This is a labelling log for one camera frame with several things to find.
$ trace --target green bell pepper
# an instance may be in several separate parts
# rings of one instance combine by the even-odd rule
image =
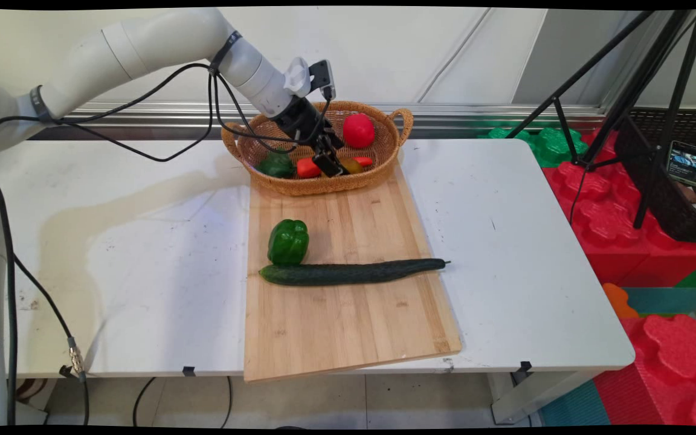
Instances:
[[[303,221],[284,219],[270,233],[268,259],[276,265],[298,265],[305,257],[308,242],[308,227]]]
[[[297,171],[288,154],[278,154],[277,152],[268,152],[268,156],[257,165],[256,169],[265,175],[276,178],[289,178]]]

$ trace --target white wall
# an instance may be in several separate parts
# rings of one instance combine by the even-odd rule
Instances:
[[[539,104],[569,79],[640,11],[549,9],[514,94],[518,104]],[[563,105],[602,103],[648,27],[644,22],[563,93]]]
[[[113,22],[166,9],[0,10],[0,85],[14,94],[46,82],[85,35]],[[281,71],[295,56],[332,62],[338,99],[414,102],[455,52],[484,8],[282,6],[220,8]],[[442,74],[426,102],[508,103],[533,46],[544,9],[496,8]],[[97,101],[138,97],[174,71],[166,68],[109,91]],[[185,72],[150,101],[205,101],[203,71]],[[314,99],[320,94],[312,94]]]
[[[679,39],[676,47],[665,60],[665,63],[660,67],[660,71],[657,72],[654,79],[652,79],[649,85],[646,86],[646,89],[643,90],[643,94],[638,98],[636,106],[660,106],[666,108],[671,104],[671,96],[676,86],[678,73],[680,72],[680,68],[682,68],[684,55],[689,46],[691,33],[692,30],[689,28],[684,37]],[[689,81],[684,91],[684,97],[681,100],[681,106],[696,107],[696,57],[694,58],[694,65],[689,74]]]

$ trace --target black tripod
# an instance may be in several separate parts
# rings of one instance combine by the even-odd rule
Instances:
[[[515,127],[512,132],[506,136],[506,138],[513,138],[519,132],[521,132],[525,127],[530,124],[533,119],[536,119],[540,113],[546,110],[549,105],[555,105],[555,111],[558,113],[558,118],[560,118],[560,125],[563,129],[565,135],[565,140],[569,144],[569,151],[571,152],[571,163],[574,165],[584,166],[585,173],[588,171],[596,170],[601,166],[611,165],[613,163],[619,163],[624,160],[633,159],[639,156],[650,155],[651,157],[651,171],[649,173],[649,178],[646,182],[646,187],[641,194],[640,205],[638,206],[638,212],[636,213],[635,221],[633,221],[633,228],[640,228],[643,225],[643,218],[646,215],[646,209],[648,207],[648,198],[651,195],[652,187],[654,186],[655,178],[657,177],[657,172],[660,170],[660,165],[665,160],[668,154],[669,144],[671,143],[671,133],[673,132],[673,124],[675,122],[680,103],[682,102],[682,97],[684,96],[684,90],[686,89],[687,82],[689,80],[689,74],[691,73],[691,68],[694,64],[694,58],[696,58],[696,17],[690,22],[686,28],[684,28],[684,22],[687,20],[690,10],[676,10],[665,23],[665,27],[662,28],[660,35],[657,36],[657,40],[654,41],[646,57],[641,61],[635,74],[630,78],[627,86],[622,90],[622,92],[617,97],[613,107],[611,107],[607,118],[603,122],[603,125],[596,135],[596,138],[592,141],[591,146],[588,151],[582,156],[578,156],[576,149],[574,148],[574,141],[571,138],[571,133],[569,132],[569,125],[566,122],[566,115],[563,113],[563,107],[560,104],[560,96],[564,92],[568,91],[574,83],[576,83],[582,76],[587,74],[593,66],[597,64],[605,55],[607,55],[614,47],[619,45],[630,33],[633,32],[641,23],[646,21],[646,19],[651,16],[654,11],[643,11],[638,17],[635,17],[630,24],[627,25],[622,31],[617,33],[613,39],[608,41],[599,52],[596,53],[590,60],[587,61],[577,72],[574,73],[568,80],[566,80],[563,85],[560,86],[552,95],[544,100],[541,105],[539,105],[536,110],[534,110],[524,121],[520,122],[519,126]],[[622,121],[624,116],[627,116],[627,112],[632,108],[638,101],[643,90],[649,85],[651,79],[657,74],[660,67],[662,66],[665,59],[668,57],[669,53],[680,37],[688,30],[691,25],[694,25],[694,30],[692,31],[691,38],[689,39],[689,45],[687,46],[686,54],[684,55],[684,61],[681,64],[678,79],[676,80],[676,86],[673,90],[673,96],[671,97],[671,104],[669,105],[668,116],[665,120],[665,127],[663,128],[662,135],[660,137],[660,145],[656,148],[651,149],[648,152],[643,152],[639,154],[631,154],[626,156],[619,156],[614,159],[605,160],[603,162],[595,163],[595,159],[598,153],[605,143],[605,139],[608,137],[608,133],[612,129],[618,127],[619,123]],[[584,174],[582,174],[582,184],[584,183]],[[571,206],[571,215],[573,215],[574,204]]]

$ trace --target cucumber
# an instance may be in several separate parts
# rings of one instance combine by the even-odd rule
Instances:
[[[259,271],[265,281],[283,286],[339,286],[385,283],[413,273],[444,269],[445,260],[397,260],[374,264],[267,265]]]

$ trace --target white table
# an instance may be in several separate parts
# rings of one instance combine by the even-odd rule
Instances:
[[[132,141],[157,156],[185,141]],[[359,373],[534,373],[492,378],[510,422],[635,353],[519,140],[411,140],[400,155],[462,351]],[[14,250],[46,286],[89,374],[243,372],[249,176],[222,143],[155,163],[104,141],[27,141],[0,153]],[[18,272],[19,377],[55,377],[66,341]]]

